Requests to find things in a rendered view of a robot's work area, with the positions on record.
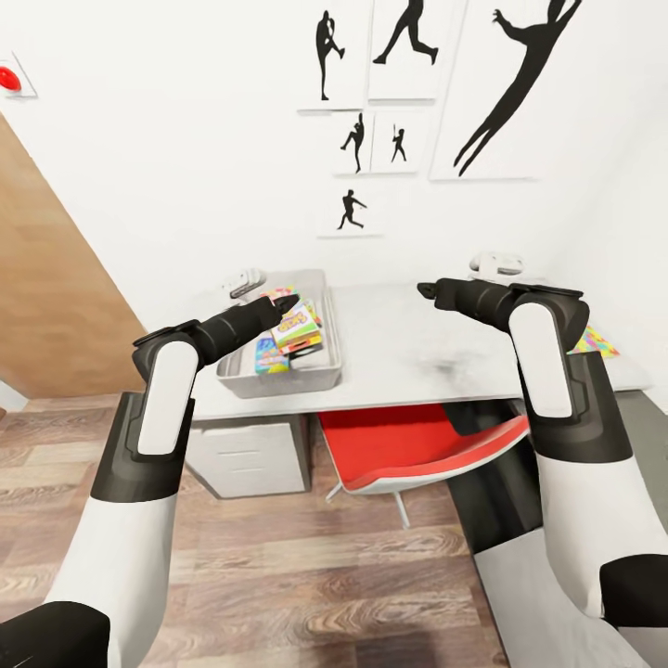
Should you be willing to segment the toy box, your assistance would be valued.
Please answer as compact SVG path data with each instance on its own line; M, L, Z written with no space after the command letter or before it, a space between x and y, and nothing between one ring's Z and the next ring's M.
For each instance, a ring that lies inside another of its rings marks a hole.
M222 357L217 362L215 377L241 400L328 391L334 387L339 375L340 351L323 269L268 272L263 285L240 298L251 303L256 300L256 295L284 286L295 288L300 299L314 299L315 313L321 318L317 325L321 342L289 353L289 372L255 374L257 340L271 338L270 330L263 331L256 339Z

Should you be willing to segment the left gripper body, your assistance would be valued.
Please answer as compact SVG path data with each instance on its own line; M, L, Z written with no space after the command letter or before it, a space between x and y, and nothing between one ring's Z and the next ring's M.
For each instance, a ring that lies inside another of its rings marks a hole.
M263 331L281 323L281 318L267 295L254 302L228 309L214 318L221 318L233 330L235 350L256 339Z

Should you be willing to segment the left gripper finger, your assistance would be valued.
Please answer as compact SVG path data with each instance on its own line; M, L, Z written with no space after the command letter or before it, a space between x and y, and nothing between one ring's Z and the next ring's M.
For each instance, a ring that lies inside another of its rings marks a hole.
M290 312L290 310L297 304L299 300L299 294L283 296L282 298L276 298L273 300L274 307L276 308L276 311L278 312L281 320L283 319L283 315L285 315L287 312Z

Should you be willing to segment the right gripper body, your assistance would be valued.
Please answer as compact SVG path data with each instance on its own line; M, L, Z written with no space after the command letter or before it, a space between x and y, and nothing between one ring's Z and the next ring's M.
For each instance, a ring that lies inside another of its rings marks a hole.
M484 323L479 316L480 303L486 291L496 286L501 284L480 279L467 281L443 277L438 284L434 306L444 311L460 312Z

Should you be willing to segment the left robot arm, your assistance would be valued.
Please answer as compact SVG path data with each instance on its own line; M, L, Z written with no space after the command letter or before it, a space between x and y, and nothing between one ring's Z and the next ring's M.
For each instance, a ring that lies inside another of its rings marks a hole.
M221 314L134 341L145 392L124 392L80 525L43 606L0 623L0 668L139 668L169 592L176 497L197 373L280 325L299 294L240 296L267 274L243 268L215 286Z

